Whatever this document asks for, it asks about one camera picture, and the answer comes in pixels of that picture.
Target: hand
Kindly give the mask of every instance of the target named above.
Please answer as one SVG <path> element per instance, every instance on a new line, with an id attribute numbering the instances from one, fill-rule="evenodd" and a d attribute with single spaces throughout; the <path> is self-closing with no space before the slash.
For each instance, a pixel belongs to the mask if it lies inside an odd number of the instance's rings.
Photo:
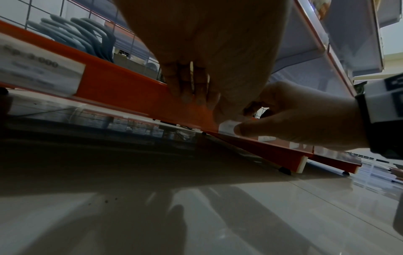
<path id="1" fill-rule="evenodd" d="M 214 108 L 214 118 L 221 123 L 244 109 L 268 81 L 291 0 L 115 3 L 158 59 L 171 93 L 186 103 L 195 98 Z"/>
<path id="2" fill-rule="evenodd" d="M 255 106 L 269 107 L 259 120 L 235 127 L 245 137 L 273 136 L 331 150 L 368 148 L 364 125 L 357 102 L 353 98 L 332 96 L 290 82 L 276 82 L 265 87 Z"/>

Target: floor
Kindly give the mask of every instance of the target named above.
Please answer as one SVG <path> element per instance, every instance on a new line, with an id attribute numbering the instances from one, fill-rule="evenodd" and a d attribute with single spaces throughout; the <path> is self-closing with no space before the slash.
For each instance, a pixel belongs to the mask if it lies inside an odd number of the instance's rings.
<path id="1" fill-rule="evenodd" d="M 402 185 L 313 163 L 287 176 L 159 129 L 130 147 L 0 143 L 0 254 L 402 254 Z"/>

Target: black wrist strap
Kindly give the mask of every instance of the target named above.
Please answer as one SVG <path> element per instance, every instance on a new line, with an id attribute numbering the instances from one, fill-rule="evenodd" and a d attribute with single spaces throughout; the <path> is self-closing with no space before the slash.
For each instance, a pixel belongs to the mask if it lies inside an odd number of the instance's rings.
<path id="1" fill-rule="evenodd" d="M 356 96 L 371 152 L 385 158 L 403 158 L 403 121 L 371 123 L 365 95 Z"/>

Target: stack of gray plastic items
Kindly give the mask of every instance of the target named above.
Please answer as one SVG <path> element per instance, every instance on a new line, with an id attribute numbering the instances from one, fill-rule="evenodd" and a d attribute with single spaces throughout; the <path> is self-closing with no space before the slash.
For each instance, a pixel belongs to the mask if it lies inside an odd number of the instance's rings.
<path id="1" fill-rule="evenodd" d="M 89 18 L 71 18 L 70 21 L 57 15 L 50 15 L 50 18 L 42 18 L 39 24 L 32 21 L 27 24 L 59 43 L 113 63 L 116 37 L 108 28 Z"/>

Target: price tag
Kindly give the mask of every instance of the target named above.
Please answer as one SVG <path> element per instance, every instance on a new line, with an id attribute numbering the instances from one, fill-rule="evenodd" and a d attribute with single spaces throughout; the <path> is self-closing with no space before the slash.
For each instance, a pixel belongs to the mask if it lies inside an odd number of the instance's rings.
<path id="1" fill-rule="evenodd" d="M 82 63 L 0 33 L 0 82 L 71 96 L 84 69 Z"/>

